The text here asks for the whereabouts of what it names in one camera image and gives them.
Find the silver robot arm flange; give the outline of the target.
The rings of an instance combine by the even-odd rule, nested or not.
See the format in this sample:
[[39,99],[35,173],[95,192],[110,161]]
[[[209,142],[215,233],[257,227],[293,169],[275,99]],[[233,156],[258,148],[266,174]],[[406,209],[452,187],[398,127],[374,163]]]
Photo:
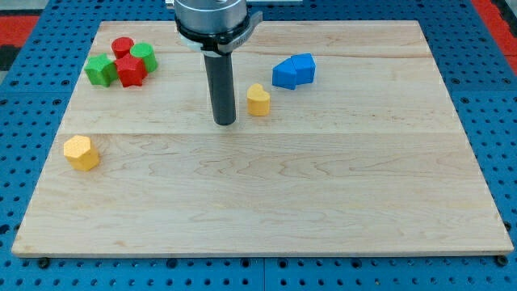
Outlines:
[[191,50],[221,57],[242,46],[263,21],[246,0],[165,0],[174,11],[179,39]]

